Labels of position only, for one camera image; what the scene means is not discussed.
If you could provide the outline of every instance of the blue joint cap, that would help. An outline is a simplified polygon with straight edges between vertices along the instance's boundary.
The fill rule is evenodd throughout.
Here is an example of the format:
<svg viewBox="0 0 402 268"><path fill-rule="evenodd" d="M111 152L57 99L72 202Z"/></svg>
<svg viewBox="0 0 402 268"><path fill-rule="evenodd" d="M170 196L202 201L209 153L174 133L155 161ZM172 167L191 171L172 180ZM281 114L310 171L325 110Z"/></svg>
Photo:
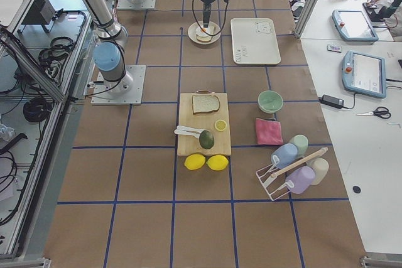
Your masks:
<svg viewBox="0 0 402 268"><path fill-rule="evenodd" d="M94 61L103 72L115 69L121 58L119 48L111 42L103 42L94 49Z"/></svg>

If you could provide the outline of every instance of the wooden cutting board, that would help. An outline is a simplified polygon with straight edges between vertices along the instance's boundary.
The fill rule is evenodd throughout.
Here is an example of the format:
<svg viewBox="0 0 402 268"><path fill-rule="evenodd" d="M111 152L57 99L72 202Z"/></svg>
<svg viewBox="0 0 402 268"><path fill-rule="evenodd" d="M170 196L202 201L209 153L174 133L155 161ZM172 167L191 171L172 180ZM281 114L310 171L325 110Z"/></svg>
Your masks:
<svg viewBox="0 0 402 268"><path fill-rule="evenodd" d="M203 155L222 154L230 156L231 148L231 130L229 124L229 109L227 106L227 94L216 93L220 102L220 107L217 112L208 114L193 114L192 96L194 94L180 94L180 105L178 112L178 124L182 126L206 129L214 135L215 144L211 149L203 149L193 136L178 136L177 154L179 156L187 156L194 153ZM218 119L223 119L227 122L225 131L220 132L215 129L214 124Z"/></svg>

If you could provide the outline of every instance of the bread slice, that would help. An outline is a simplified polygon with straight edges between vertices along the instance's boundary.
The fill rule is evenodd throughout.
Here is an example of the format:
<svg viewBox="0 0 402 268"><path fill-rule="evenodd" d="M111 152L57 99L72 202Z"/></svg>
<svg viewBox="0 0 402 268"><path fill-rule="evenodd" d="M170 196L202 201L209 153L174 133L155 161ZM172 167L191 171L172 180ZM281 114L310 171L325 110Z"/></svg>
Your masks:
<svg viewBox="0 0 402 268"><path fill-rule="evenodd" d="M219 107L220 103L216 95L193 95L193 114L217 112Z"/></svg>
<svg viewBox="0 0 402 268"><path fill-rule="evenodd" d="M199 26L195 30L195 37L199 42L209 42L212 40L212 37L209 36L213 35L215 31L215 26L209 25L208 28L200 28Z"/></svg>

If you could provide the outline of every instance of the folded napkin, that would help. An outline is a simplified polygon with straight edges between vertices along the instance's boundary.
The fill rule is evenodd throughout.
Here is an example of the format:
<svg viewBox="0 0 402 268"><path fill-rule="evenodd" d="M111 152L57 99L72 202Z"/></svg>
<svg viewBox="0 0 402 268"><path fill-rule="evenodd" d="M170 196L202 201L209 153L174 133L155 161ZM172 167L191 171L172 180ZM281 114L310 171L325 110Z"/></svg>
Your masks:
<svg viewBox="0 0 402 268"><path fill-rule="evenodd" d="M280 122L256 119L256 133L258 144L282 145L282 130Z"/></svg>

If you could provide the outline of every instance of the green bowl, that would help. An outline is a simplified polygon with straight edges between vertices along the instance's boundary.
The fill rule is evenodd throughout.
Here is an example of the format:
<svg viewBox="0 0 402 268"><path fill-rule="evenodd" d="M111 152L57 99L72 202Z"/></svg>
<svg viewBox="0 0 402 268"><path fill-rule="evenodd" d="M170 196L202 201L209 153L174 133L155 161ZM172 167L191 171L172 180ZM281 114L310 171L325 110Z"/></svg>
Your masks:
<svg viewBox="0 0 402 268"><path fill-rule="evenodd" d="M283 99L278 92L265 90L258 95L258 107L265 113L275 113L283 106Z"/></svg>

